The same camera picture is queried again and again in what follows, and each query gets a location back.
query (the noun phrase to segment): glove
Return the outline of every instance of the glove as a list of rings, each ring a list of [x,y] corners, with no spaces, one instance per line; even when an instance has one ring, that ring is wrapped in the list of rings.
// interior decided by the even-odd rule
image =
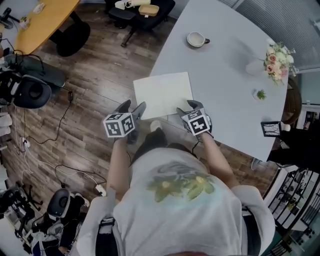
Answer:
[[[103,124],[109,138],[115,138],[116,141],[127,136],[127,143],[134,144],[139,135],[137,121],[145,112],[147,104],[142,102],[132,112],[129,112],[130,105],[131,100],[128,99],[108,115],[103,120]]]
[[[193,108],[193,111],[187,113],[179,107],[176,108],[176,112],[182,119],[184,127],[189,133],[197,136],[198,139],[202,133],[208,133],[211,135],[211,118],[206,114],[203,104],[196,100],[187,100],[187,102]]]

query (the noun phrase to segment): wood-grain floor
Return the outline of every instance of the wood-grain floor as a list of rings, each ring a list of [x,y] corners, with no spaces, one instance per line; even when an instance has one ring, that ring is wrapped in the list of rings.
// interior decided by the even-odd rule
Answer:
[[[169,19],[156,28],[155,32],[161,42],[147,33],[139,32],[132,37],[127,48],[122,48],[121,41],[129,28],[114,27],[104,13],[103,4],[81,5],[76,12],[91,27],[90,37],[79,52],[70,57],[60,57],[51,41],[47,41],[35,52],[44,62],[66,72],[65,87],[74,94],[74,101],[61,122],[57,140],[39,145],[30,139],[30,152],[18,155],[15,150],[20,137],[32,136],[40,142],[56,137],[59,121],[69,105],[67,91],[62,89],[40,109],[17,108],[15,115],[14,106],[7,108],[13,125],[10,134],[12,142],[8,143],[8,150],[3,151],[4,166],[11,182],[21,180],[23,170],[32,171],[23,172],[23,181],[33,185],[35,197],[44,201],[42,211],[45,211],[53,193],[61,187],[54,168],[48,164],[54,167],[67,165],[107,177],[113,141],[106,137],[102,120],[127,99],[132,101],[132,109],[137,105],[133,80],[149,76],[175,24],[175,20]],[[63,27],[71,23],[71,20],[67,20]],[[140,123],[138,142],[128,147],[131,155],[144,140],[150,122],[151,120]],[[192,135],[166,120],[162,119],[161,122],[170,142],[180,142],[188,148],[195,144],[196,140]],[[239,181],[256,186],[264,194],[275,176],[276,165],[267,163],[252,171],[252,157],[223,144],[220,148]],[[195,153],[203,162],[206,161],[201,145],[195,149]],[[65,167],[60,167],[60,170],[68,175],[75,173]],[[97,196],[95,183],[86,175],[77,173],[66,176],[60,172],[57,175],[71,191],[81,192],[90,200]],[[98,183],[104,181],[94,176]]]

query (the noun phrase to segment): white t-shirt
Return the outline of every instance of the white t-shirt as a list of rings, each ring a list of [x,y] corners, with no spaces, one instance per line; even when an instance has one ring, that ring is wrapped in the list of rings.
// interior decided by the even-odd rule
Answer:
[[[275,221],[259,191],[246,185],[230,190],[187,152],[151,150],[131,171],[130,189],[113,211],[126,256],[246,255],[242,205],[256,219],[260,254],[273,239]]]

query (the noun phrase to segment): wooden table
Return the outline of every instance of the wooden table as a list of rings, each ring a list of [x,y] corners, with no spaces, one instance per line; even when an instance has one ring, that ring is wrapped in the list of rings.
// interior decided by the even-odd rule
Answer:
[[[193,31],[211,42],[191,48],[186,37]],[[262,161],[275,139],[264,137],[261,122],[281,120],[288,82],[286,77],[284,85],[277,86],[265,73],[253,76],[245,70],[253,56],[264,58],[267,38],[259,27],[217,0],[190,0],[151,72],[156,76],[187,71],[193,99],[212,119],[214,138]],[[254,89],[263,89],[266,100],[256,101]],[[177,115],[168,120],[183,127]]]
[[[76,53],[87,41],[90,27],[74,12],[80,0],[42,0],[45,7],[39,14],[30,12],[30,26],[28,29],[19,29],[14,48],[24,54],[31,54],[48,39],[57,44],[57,52],[61,56],[70,56]],[[71,17],[74,24],[65,31],[59,27]]]

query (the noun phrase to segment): graphic print on shirt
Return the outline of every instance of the graphic print on shirt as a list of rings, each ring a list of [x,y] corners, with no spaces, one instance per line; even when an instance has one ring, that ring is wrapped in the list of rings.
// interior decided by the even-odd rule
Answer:
[[[154,200],[157,203],[169,195],[191,201],[203,191],[212,194],[215,191],[213,183],[210,175],[192,171],[171,176],[154,176],[153,181],[147,186],[147,190],[154,191]]]

